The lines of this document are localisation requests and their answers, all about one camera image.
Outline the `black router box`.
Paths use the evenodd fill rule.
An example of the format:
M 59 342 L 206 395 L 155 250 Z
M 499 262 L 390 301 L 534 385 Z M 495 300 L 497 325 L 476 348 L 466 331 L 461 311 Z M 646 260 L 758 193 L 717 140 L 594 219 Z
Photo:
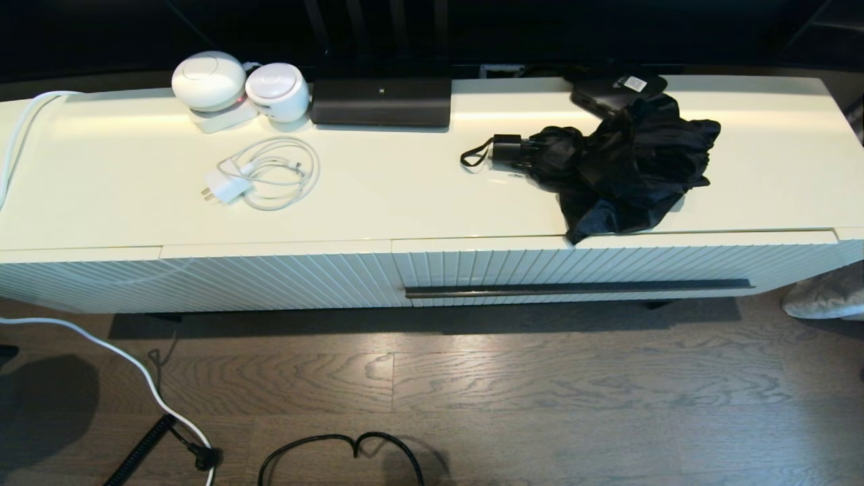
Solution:
M 446 128 L 450 77 L 322 79 L 313 86 L 310 119 L 322 126 Z

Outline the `black folding umbrella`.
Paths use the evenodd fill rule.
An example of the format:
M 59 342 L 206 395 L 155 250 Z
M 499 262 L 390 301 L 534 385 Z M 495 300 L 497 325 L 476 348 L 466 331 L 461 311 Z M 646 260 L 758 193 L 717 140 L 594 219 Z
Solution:
M 496 134 L 460 155 L 462 168 L 483 166 L 527 176 L 558 197 L 577 245 L 595 235 L 657 227 L 693 188 L 709 185 L 709 152 L 721 134 L 715 120 L 685 120 L 666 94 L 637 99 L 590 134 L 547 126 L 530 136 Z

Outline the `black set-top box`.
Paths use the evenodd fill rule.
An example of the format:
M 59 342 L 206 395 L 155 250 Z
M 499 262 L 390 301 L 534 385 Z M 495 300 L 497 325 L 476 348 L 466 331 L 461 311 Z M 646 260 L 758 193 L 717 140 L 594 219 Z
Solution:
M 604 119 L 639 99 L 664 93 L 668 80 L 651 73 L 623 72 L 570 81 L 570 100 L 583 110 Z

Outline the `white ribbed cabinet front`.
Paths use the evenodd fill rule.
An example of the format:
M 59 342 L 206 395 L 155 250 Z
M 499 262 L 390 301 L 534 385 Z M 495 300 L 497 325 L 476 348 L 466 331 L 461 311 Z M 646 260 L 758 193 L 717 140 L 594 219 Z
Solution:
M 407 307 L 389 240 L 164 246 L 195 311 Z
M 0 297 L 78 313 L 140 312 L 171 265 L 151 247 L 0 251 Z

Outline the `white charger plug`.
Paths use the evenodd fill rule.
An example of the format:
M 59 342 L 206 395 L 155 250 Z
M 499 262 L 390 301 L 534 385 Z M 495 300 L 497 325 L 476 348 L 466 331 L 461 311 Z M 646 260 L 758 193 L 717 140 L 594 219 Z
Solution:
M 236 175 L 225 174 L 222 170 L 214 169 L 204 177 L 205 187 L 200 192 L 207 202 L 218 202 L 223 205 L 231 205 L 253 189 L 253 185 L 246 178 Z

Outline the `large white round device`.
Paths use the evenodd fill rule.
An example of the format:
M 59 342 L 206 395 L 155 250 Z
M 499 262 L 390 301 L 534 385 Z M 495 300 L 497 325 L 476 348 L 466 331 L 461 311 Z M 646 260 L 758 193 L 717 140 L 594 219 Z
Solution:
M 186 107 L 201 113 L 215 113 L 232 107 L 246 96 L 246 69 L 229 53 L 195 53 L 177 65 L 171 89 Z

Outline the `white ribbed drawer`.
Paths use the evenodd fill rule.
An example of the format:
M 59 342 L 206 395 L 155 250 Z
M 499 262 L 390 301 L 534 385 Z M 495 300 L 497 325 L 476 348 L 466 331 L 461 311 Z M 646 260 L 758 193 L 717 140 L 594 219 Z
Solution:
M 863 246 L 833 231 L 642 234 L 592 237 L 570 246 L 557 237 L 398 240 L 404 287 L 747 279 L 750 290 L 688 290 L 491 298 L 408 299 L 414 306 L 463 306 L 748 296 L 858 261 Z

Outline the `white ribbed TV cabinet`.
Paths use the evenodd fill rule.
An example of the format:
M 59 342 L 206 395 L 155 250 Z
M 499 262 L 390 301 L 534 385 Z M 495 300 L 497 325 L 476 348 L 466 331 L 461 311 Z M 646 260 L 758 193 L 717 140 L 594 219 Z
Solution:
M 833 231 L 864 259 L 864 147 L 818 79 L 670 75 L 683 119 L 722 131 L 710 184 L 657 227 L 630 234 Z M 559 79 L 456 81 L 447 130 L 278 129 L 261 119 L 203 134 L 167 87 L 55 99 L 35 115 L 0 209 L 0 251 L 302 241 L 557 237 L 556 195 L 460 154 L 494 134 L 592 132 Z M 214 169 L 253 189 L 231 205 L 200 192 Z M 175 267 L 140 312 L 203 312 Z

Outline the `grey fabric cushion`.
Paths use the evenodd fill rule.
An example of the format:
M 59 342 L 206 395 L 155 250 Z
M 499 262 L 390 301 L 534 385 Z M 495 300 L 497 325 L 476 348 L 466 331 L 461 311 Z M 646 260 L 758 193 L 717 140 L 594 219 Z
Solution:
M 799 281 L 782 310 L 795 318 L 864 322 L 864 261 Z

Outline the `small white round device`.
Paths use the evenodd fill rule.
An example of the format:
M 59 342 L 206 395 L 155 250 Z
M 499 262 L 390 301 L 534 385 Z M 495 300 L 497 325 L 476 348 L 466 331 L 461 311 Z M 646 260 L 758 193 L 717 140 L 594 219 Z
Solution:
M 246 94 L 257 111 L 272 122 L 292 123 L 305 116 L 311 90 L 295 65 L 270 63 L 247 77 Z

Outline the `white flat device base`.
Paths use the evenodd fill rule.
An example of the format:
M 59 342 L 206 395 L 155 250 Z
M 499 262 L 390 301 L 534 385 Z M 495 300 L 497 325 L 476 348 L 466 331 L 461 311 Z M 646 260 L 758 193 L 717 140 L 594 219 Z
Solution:
M 204 134 L 213 134 L 226 130 L 238 124 L 245 124 L 256 119 L 259 111 L 253 103 L 242 99 L 237 103 L 218 111 L 201 111 L 189 108 L 192 123 Z

